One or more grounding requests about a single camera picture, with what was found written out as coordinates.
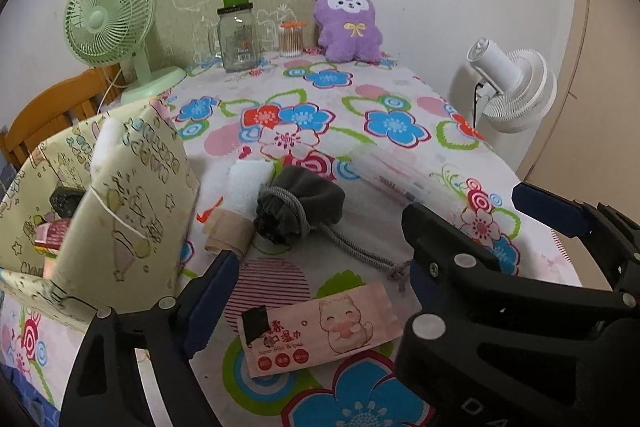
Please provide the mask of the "yellow cartoon fabric storage box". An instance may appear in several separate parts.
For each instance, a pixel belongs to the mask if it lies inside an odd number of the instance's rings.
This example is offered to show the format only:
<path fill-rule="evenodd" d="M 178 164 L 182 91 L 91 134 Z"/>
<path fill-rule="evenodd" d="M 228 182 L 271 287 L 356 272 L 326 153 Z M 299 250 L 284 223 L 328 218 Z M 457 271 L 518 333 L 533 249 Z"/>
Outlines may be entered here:
<path fill-rule="evenodd" d="M 93 178 L 93 147 L 108 117 L 120 120 L 126 132 Z M 58 186 L 86 194 L 46 280 L 35 235 L 38 225 L 58 217 L 49 202 Z M 2 291 L 78 329 L 101 308 L 152 308 L 176 295 L 199 187 L 178 130 L 157 98 L 58 132 L 29 155 L 2 199 Z"/>

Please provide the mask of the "white standing fan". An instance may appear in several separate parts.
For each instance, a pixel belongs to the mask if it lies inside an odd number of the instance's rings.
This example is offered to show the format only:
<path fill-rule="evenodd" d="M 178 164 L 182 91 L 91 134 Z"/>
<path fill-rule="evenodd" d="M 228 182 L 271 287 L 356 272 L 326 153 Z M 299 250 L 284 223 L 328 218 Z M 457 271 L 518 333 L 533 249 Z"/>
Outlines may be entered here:
<path fill-rule="evenodd" d="M 539 52 L 506 53 L 495 41 L 480 38 L 466 60 L 480 76 L 474 91 L 473 124 L 484 117 L 496 131 L 515 134 L 539 124 L 552 109 L 558 83 Z"/>

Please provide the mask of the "pink tissue pack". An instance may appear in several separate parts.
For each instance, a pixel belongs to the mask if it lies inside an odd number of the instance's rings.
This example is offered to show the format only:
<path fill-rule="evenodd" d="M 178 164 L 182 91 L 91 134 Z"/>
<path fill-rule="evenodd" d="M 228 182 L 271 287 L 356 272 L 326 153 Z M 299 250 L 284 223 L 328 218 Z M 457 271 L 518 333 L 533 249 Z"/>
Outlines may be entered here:
<path fill-rule="evenodd" d="M 341 360 L 402 333 L 381 283 L 271 310 L 255 307 L 241 314 L 238 329 L 253 378 Z"/>

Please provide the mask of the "cotton swab jar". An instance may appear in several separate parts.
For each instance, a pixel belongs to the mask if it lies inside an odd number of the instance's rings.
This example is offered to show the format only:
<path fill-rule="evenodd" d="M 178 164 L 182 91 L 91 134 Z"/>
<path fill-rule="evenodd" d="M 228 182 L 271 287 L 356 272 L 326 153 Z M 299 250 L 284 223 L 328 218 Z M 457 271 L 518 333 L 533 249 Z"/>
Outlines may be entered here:
<path fill-rule="evenodd" d="M 304 50 L 304 28 L 302 22 L 283 22 L 278 27 L 279 53 L 282 57 L 301 56 Z"/>

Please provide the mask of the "white beige rolled cloth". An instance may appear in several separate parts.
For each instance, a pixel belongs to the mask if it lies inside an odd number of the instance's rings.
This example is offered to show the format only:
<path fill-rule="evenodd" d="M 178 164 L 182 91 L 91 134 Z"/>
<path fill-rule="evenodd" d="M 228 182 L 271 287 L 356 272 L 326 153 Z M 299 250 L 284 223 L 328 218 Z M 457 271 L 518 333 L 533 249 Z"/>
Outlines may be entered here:
<path fill-rule="evenodd" d="M 205 222 L 205 250 L 211 254 L 233 251 L 246 256 L 255 235 L 258 196 L 273 178 L 270 161 L 239 159 L 229 170 L 222 203 Z"/>

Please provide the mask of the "grey drawstring pouch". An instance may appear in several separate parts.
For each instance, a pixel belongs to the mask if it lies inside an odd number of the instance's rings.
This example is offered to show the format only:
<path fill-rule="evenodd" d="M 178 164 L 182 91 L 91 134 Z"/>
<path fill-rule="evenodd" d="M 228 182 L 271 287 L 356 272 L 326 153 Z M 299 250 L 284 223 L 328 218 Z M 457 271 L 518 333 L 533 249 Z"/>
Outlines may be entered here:
<path fill-rule="evenodd" d="M 368 251 L 335 225 L 343 218 L 345 192 L 334 182 L 304 167 L 286 166 L 259 191 L 254 227 L 277 246 L 292 246 L 312 232 L 320 232 L 358 261 L 383 272 L 405 291 L 411 263 L 396 262 Z"/>

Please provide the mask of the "black plastic bag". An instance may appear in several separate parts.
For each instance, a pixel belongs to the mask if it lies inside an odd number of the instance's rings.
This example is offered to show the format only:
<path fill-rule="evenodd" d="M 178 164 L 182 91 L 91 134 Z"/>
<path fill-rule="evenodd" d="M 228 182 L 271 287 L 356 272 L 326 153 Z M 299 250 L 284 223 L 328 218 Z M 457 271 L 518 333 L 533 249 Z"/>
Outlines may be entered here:
<path fill-rule="evenodd" d="M 49 198 L 54 212 L 61 219 L 70 219 L 75 214 L 86 191 L 83 188 L 58 186 Z"/>

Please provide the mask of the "green desk fan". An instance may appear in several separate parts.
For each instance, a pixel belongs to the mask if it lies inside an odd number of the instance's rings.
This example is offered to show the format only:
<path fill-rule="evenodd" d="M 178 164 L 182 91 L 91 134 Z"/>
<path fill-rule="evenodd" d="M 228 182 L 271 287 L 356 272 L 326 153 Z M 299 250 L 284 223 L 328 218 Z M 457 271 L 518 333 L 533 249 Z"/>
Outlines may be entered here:
<path fill-rule="evenodd" d="M 157 0 L 68 0 L 64 36 L 70 52 L 91 67 L 130 60 L 136 81 L 122 91 L 128 104 L 177 86 L 186 72 L 177 66 L 152 70 L 144 49 L 155 23 Z"/>

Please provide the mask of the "glass mug jar green lid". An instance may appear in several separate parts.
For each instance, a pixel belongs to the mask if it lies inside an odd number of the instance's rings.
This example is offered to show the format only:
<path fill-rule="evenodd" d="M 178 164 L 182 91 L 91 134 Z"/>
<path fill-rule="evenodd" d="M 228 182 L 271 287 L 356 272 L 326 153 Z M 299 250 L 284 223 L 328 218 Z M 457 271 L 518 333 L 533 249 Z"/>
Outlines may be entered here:
<path fill-rule="evenodd" d="M 217 10 L 217 41 L 210 45 L 226 72 L 255 68 L 259 58 L 257 24 L 250 0 L 222 0 Z"/>

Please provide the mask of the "purple plush bunny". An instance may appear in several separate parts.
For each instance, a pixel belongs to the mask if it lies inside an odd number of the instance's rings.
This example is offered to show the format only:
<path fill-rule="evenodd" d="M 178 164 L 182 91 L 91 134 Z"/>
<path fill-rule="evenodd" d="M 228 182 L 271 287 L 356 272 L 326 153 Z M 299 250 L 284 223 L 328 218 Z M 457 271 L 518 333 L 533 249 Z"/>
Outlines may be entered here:
<path fill-rule="evenodd" d="M 371 0 L 316 0 L 318 45 L 332 63 L 376 63 L 382 58 L 382 32 Z"/>

